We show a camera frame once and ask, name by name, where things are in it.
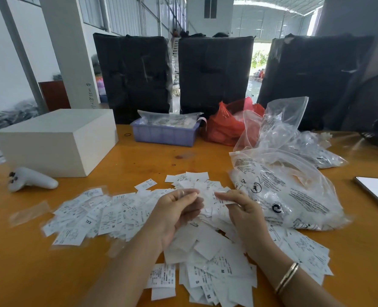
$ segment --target warehouse ceiling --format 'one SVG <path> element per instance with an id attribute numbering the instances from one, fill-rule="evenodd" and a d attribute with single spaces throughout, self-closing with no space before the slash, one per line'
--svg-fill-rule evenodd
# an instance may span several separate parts
<path id="1" fill-rule="evenodd" d="M 307 15 L 313 12 L 317 7 L 323 5 L 324 0 L 234 0 L 234 4 L 264 6 L 264 3 L 274 5 L 274 8 L 288 10 L 289 12 L 300 15 Z"/>

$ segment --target gold bangle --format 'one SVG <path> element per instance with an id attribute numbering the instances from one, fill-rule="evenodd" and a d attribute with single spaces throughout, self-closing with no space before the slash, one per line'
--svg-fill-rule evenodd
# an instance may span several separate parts
<path id="1" fill-rule="evenodd" d="M 276 294 L 277 295 L 279 295 L 283 291 L 285 286 L 290 282 L 291 278 L 296 273 L 298 267 L 299 267 L 298 263 L 293 263 L 293 265 L 291 265 L 291 267 L 289 268 L 287 273 L 284 275 L 283 279 L 281 279 L 280 283 L 278 284 L 278 286 L 276 288 Z"/>

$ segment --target white box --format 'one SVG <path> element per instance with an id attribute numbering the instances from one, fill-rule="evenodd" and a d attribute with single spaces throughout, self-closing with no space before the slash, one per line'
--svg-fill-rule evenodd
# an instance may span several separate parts
<path id="1" fill-rule="evenodd" d="M 12 169 L 52 178 L 86 177 L 117 142 L 109 109 L 60 109 L 0 129 L 0 150 Z"/>

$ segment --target orange table surface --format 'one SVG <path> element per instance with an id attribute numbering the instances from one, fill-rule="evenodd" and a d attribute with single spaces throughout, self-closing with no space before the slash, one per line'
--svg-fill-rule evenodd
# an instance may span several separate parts
<path id="1" fill-rule="evenodd" d="M 192 148 L 135 142 L 128 125 L 118 125 L 119 143 L 86 178 L 59 178 L 55 190 L 28 187 L 7 191 L 7 164 L 0 165 L 0 306 L 76 306 L 94 284 L 110 258 L 107 237 L 90 239 L 86 246 L 51 249 L 55 235 L 43 237 L 40 224 L 52 217 L 44 214 L 25 224 L 10 227 L 9 216 L 43 200 L 51 208 L 84 190 L 106 185 L 110 194 L 135 191 L 134 186 L 152 178 L 154 188 L 171 187 L 167 174 L 208 171 L 211 180 L 233 187 L 227 171 L 232 169 L 232 147 L 197 138 Z M 355 176 L 378 177 L 378 147 L 354 133 L 334 133 L 330 150 L 349 164 L 322 170 L 335 185 L 345 212 L 353 222 L 330 232 L 304 234 L 330 249 L 324 287 L 347 306 L 378 306 L 378 202 L 354 181 Z M 164 260 L 163 255 L 158 263 Z M 280 306 L 267 279 L 258 270 L 255 306 Z M 176 285 L 176 297 L 151 301 L 143 291 L 138 306 L 189 306 L 189 295 Z"/>

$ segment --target staircase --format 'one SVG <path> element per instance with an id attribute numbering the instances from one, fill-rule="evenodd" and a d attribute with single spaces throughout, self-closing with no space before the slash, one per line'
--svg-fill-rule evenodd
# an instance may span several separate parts
<path id="1" fill-rule="evenodd" d="M 175 74 L 179 74 L 179 39 L 174 39 L 172 48 L 172 64 L 175 68 Z"/>

